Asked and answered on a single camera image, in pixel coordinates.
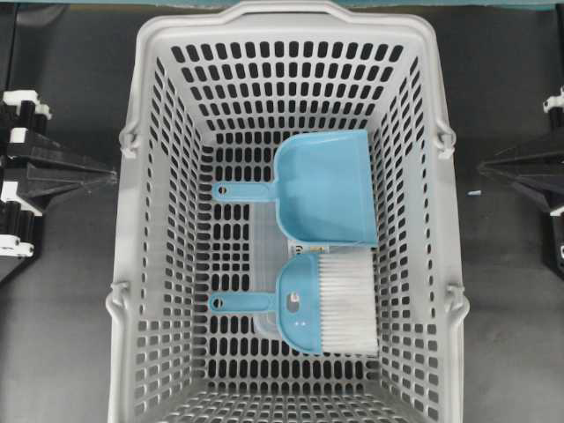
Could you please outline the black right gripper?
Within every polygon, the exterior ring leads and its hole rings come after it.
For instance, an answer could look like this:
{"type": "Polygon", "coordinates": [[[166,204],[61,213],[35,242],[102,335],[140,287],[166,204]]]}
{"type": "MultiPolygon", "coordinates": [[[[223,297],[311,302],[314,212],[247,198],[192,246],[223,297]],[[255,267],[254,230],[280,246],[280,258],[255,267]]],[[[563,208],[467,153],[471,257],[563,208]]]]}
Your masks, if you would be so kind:
{"type": "Polygon", "coordinates": [[[543,102],[549,118],[546,153],[483,161],[481,175],[509,186],[548,212],[556,270],[563,269],[563,87],[543,102]]]}

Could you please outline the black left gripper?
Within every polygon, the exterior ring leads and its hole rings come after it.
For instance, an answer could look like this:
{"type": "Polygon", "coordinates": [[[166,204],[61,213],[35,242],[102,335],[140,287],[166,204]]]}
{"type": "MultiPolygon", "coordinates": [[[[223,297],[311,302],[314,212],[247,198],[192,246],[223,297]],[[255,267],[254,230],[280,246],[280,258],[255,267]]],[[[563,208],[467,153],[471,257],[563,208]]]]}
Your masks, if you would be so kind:
{"type": "Polygon", "coordinates": [[[36,230],[53,197],[118,182],[110,165],[43,136],[51,118],[49,106],[35,90],[2,93],[2,256],[34,255],[36,230]]]}

